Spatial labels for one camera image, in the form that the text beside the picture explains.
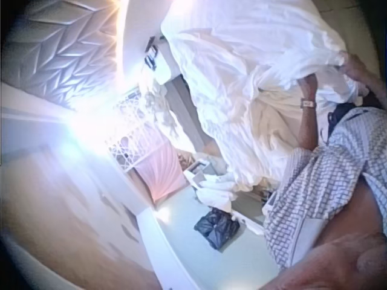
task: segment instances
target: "bed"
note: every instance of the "bed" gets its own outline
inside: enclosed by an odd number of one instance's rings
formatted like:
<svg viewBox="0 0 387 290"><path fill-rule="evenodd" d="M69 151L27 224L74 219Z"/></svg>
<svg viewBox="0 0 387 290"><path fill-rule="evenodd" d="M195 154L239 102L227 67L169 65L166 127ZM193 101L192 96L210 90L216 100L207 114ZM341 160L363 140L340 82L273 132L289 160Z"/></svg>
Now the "bed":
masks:
<svg viewBox="0 0 387 290"><path fill-rule="evenodd" d="M301 122L297 79L317 74L320 142L328 112L361 89L335 68L345 44L309 0L175 0L161 30L244 191L282 179Z"/></svg>

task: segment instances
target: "black plastic bag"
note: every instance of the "black plastic bag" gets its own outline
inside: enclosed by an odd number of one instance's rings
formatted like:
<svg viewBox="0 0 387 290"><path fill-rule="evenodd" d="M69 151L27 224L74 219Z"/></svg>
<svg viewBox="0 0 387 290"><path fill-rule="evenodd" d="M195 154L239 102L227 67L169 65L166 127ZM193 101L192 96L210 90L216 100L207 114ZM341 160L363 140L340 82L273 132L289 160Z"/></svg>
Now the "black plastic bag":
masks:
<svg viewBox="0 0 387 290"><path fill-rule="evenodd" d="M213 208L198 221L194 230L201 233L212 248L220 250L240 228L239 222L231 218L231 214Z"/></svg>

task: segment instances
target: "padded headboard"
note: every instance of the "padded headboard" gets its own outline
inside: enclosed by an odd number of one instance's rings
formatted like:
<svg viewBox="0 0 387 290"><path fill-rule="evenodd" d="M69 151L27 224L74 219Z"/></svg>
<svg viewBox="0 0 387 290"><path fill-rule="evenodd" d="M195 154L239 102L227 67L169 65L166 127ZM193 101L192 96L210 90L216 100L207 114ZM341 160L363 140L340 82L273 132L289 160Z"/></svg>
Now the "padded headboard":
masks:
<svg viewBox="0 0 387 290"><path fill-rule="evenodd" d="M107 94L118 10L117 0L30 1L2 48L2 81L68 108Z"/></svg>

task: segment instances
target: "pink curtain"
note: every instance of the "pink curtain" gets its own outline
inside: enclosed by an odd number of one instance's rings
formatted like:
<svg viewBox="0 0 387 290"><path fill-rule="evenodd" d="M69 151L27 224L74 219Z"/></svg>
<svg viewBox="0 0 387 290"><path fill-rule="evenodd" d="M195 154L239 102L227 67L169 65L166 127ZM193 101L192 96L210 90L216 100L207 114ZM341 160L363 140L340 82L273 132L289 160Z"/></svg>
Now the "pink curtain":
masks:
<svg viewBox="0 0 387 290"><path fill-rule="evenodd" d="M186 185L177 152L165 142L156 151L135 165L135 169L148 185L154 201Z"/></svg>

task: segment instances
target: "man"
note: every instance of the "man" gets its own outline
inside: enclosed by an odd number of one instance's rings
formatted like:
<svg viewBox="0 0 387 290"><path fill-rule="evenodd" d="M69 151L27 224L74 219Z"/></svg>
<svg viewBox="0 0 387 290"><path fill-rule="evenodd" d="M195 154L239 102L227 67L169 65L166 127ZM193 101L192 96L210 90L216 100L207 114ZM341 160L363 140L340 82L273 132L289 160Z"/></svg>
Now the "man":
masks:
<svg viewBox="0 0 387 290"><path fill-rule="evenodd" d="M261 290L385 290L386 237L352 234L312 249Z"/></svg>
<svg viewBox="0 0 387 290"><path fill-rule="evenodd" d="M339 69L374 95L359 108L339 105L330 116L328 143L318 147L317 78L299 81L304 95L299 148L265 220L268 247L281 269L347 234L387 233L386 87L356 56L344 56Z"/></svg>

